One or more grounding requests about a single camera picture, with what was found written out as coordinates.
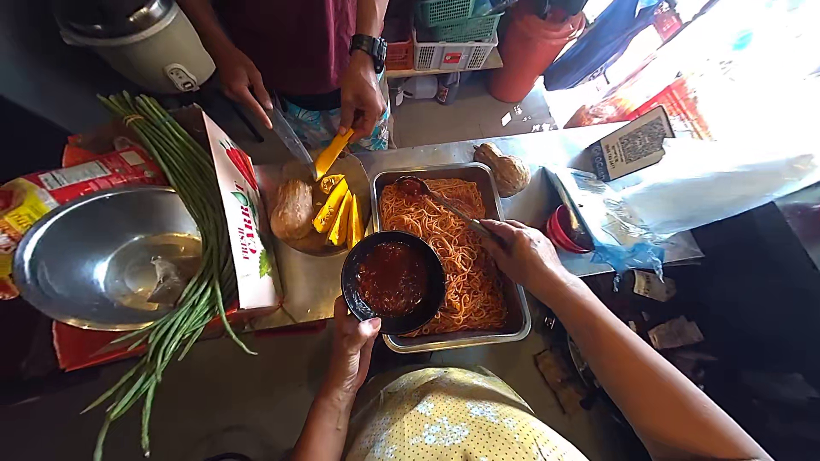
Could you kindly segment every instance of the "butternut squash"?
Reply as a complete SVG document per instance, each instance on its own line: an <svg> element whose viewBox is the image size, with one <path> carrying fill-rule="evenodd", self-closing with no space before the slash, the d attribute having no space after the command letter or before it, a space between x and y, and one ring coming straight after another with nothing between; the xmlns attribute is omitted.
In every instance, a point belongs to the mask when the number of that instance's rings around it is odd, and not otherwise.
<svg viewBox="0 0 820 461"><path fill-rule="evenodd" d="M327 171L330 170L333 162L335 162L336 158L339 157L342 149L348 145L350 136L353 136L353 130L348 130L343 135L336 135L330 142L330 145L327 146L325 150L321 151L319 157L316 157L316 161L313 163L313 166L316 167L317 180L320 180L325 174L327 174Z"/></svg>
<svg viewBox="0 0 820 461"><path fill-rule="evenodd" d="M319 183L319 189L325 194L329 194L330 191L333 189L333 186L337 185L341 180L344 179L344 175L329 175L321 178L321 182Z"/></svg>
<svg viewBox="0 0 820 461"><path fill-rule="evenodd" d="M490 167L501 197L518 194L530 184L530 168L514 155L504 155L495 144L483 143L472 146L476 150L476 162Z"/></svg>
<svg viewBox="0 0 820 461"><path fill-rule="evenodd" d="M342 179L330 192L327 201L322 205L316 217L313 218L313 228L315 228L317 232L324 234L333 226L333 220L336 219L339 206L344 201L344 195L347 193L348 182Z"/></svg>
<svg viewBox="0 0 820 461"><path fill-rule="evenodd" d="M271 230L282 240L297 240L310 233L313 216L310 185L288 180L277 190L276 208L271 212Z"/></svg>
<svg viewBox="0 0 820 461"><path fill-rule="evenodd" d="M358 206L356 194L353 194L353 200L350 203L350 214L348 215L348 249L353 249L362 240L363 235L362 210Z"/></svg>
<svg viewBox="0 0 820 461"><path fill-rule="evenodd" d="M353 201L353 195L350 190L344 194L344 200L339 207L339 212L336 213L336 219L333 220L333 226L327 232L327 243L339 246L344 243L348 232L348 214L350 213L350 203Z"/></svg>

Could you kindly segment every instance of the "rice cooker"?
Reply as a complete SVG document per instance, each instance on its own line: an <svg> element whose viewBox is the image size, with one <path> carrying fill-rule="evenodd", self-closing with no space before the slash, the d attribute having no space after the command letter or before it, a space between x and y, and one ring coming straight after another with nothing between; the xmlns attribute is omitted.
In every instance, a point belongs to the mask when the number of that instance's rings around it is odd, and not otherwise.
<svg viewBox="0 0 820 461"><path fill-rule="evenodd" d="M174 0L57 0L54 16L66 43L93 49L150 92L194 91L215 70Z"/></svg>

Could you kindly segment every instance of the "black bowl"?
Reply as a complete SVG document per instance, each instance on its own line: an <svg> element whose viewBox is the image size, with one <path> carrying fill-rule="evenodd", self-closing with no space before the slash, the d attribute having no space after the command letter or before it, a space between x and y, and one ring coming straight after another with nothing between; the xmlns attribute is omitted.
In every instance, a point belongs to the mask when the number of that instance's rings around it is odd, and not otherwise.
<svg viewBox="0 0 820 461"><path fill-rule="evenodd" d="M356 274L359 264L378 244L397 242L406 244L424 259L427 269L427 292L421 302L409 313L397 317L379 316L370 309L358 293ZM357 319L364 322L368 318L381 317L381 332L386 335L402 335L420 328L439 311L444 301L444 268L438 255L422 239L399 230L382 230L368 235L356 244L342 266L342 295L348 308Z"/></svg>

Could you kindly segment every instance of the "wristwatch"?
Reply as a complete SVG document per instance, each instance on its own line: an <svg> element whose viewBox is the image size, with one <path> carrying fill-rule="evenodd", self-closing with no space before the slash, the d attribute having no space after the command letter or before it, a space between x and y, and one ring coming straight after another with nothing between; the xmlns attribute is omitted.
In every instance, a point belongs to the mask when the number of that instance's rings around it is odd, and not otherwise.
<svg viewBox="0 0 820 461"><path fill-rule="evenodd" d="M385 69L385 57L387 57L387 42L381 37L371 37L365 34L355 34L350 39L350 53L353 50L362 50L373 58L373 67L376 74Z"/></svg>

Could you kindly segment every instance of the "bundle of long beans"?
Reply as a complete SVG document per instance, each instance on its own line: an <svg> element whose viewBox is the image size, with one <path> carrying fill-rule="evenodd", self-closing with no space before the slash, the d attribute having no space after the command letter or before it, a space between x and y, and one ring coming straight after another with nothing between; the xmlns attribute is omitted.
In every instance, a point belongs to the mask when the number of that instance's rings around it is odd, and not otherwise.
<svg viewBox="0 0 820 461"><path fill-rule="evenodd" d="M132 98L126 92L108 98L98 95L98 98L137 133L142 145L165 172L199 228L203 254L199 270L172 311L150 326L116 340L135 340L129 349L145 344L146 354L111 389L83 410L85 413L114 397L97 438L95 461L103 458L103 442L111 423L142 397L145 399L141 445L145 456L149 455L148 423L162 372L177 349L183 347L178 360L188 353L213 318L220 317L236 344L245 352L255 354L236 337L225 315L225 303L236 295L236 276L211 155L154 98L144 95Z"/></svg>

